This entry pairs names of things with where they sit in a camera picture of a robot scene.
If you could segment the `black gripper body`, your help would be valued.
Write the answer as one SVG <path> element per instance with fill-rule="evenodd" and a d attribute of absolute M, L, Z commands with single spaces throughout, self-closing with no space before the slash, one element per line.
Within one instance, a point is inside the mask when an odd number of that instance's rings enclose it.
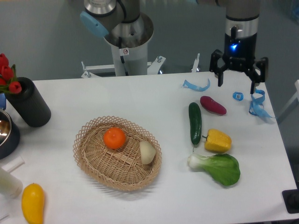
<path fill-rule="evenodd" d="M 222 59 L 229 70 L 245 72 L 252 70 L 255 61 L 255 47 L 257 34 L 235 39 L 225 34 L 224 54 Z"/>

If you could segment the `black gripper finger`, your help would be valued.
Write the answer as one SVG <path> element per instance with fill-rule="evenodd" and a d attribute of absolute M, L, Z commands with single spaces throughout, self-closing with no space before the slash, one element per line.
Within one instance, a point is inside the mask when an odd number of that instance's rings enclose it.
<path fill-rule="evenodd" d="M 216 49 L 212 54 L 210 58 L 210 66 L 209 66 L 209 71 L 213 72 L 216 77 L 218 78 L 218 87 L 221 87 L 223 85 L 223 73 L 228 69 L 227 63 L 224 61 L 224 64 L 219 67 L 218 66 L 218 60 L 222 59 L 223 53 Z"/>
<path fill-rule="evenodd" d="M 247 69 L 247 76 L 251 80 L 250 94 L 255 92 L 255 88 L 260 83 L 264 83 L 268 77 L 268 58 L 256 59 L 253 65 Z"/>

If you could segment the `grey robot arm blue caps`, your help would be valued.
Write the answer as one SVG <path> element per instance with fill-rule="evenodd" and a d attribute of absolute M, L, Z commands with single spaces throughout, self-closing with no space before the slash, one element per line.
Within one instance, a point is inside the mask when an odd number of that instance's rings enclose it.
<path fill-rule="evenodd" d="M 226 9 L 224 50 L 211 54 L 209 70 L 223 84 L 226 70 L 243 72 L 251 80 L 251 92 L 266 80 L 268 58 L 255 58 L 260 14 L 258 0 L 209 0 Z M 153 36 L 152 20 L 140 11 L 137 0 L 86 0 L 80 14 L 84 26 L 111 46 L 117 76 L 147 75 L 148 42 Z"/>

